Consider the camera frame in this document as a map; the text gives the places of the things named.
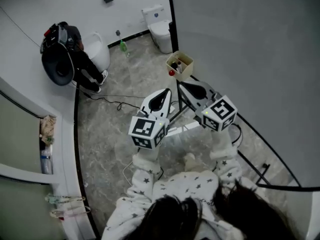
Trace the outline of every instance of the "black pants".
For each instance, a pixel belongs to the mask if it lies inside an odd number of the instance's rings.
[[[99,72],[96,65],[82,50],[70,51],[69,54],[74,67],[73,80],[82,85],[84,88],[97,92],[99,90],[99,86],[95,82],[90,82],[90,80],[81,73],[81,70],[86,70],[93,79],[97,80],[98,83],[101,83],[104,77]]]

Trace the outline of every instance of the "toilet lid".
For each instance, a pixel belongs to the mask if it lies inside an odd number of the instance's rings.
[[[150,31],[156,36],[163,37],[170,35],[169,32],[170,20],[162,20],[150,25]]]

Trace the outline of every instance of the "toilet seat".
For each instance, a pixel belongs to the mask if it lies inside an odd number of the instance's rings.
[[[156,23],[152,23],[149,26],[150,32],[156,37],[156,38],[169,38],[170,32],[169,32],[169,23],[170,20],[162,20]]]

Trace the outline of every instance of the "marble floor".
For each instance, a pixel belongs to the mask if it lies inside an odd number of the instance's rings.
[[[106,83],[100,94],[93,99],[106,98],[108,101],[121,101],[140,107],[142,98],[120,97],[125,95],[146,97],[154,91],[170,88],[172,101],[178,99],[176,81],[165,68],[169,55],[162,54],[155,47],[149,34],[127,42],[130,57],[126,58],[118,46],[110,49],[111,65]],[[128,137],[132,116],[137,113],[135,107],[109,103],[104,99],[92,100],[80,93],[78,104],[78,143],[80,164],[85,191],[98,231],[102,234],[106,222],[115,209],[116,200],[126,194],[129,187],[123,176],[124,168],[132,161],[137,148]],[[192,123],[193,111],[187,109],[180,115],[172,127],[182,127]],[[243,121],[237,119],[243,132],[243,141],[239,150],[260,170],[264,163],[271,164],[265,177],[272,184],[287,185],[292,177],[286,168],[264,142]],[[232,126],[230,134],[235,140],[239,130]],[[161,146],[159,159],[164,170],[163,177],[168,178],[183,171],[183,157],[186,153],[195,154],[199,162],[213,167],[209,159],[210,138],[201,126],[167,136]],[[244,176],[257,181],[255,172],[238,157]],[[131,179],[134,168],[125,171]],[[270,202],[286,211],[285,192],[267,190]]]

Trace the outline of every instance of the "black hair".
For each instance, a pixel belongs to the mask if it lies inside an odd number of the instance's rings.
[[[238,228],[246,240],[295,240],[286,217],[239,182],[229,194],[219,185],[213,196],[220,219]],[[123,240],[193,240],[202,217],[201,203],[187,198],[179,201],[166,196],[156,200],[141,224]]]
[[[68,26],[69,24],[66,23],[65,21],[61,21],[61,22],[59,23],[59,25],[64,28],[65,26]]]

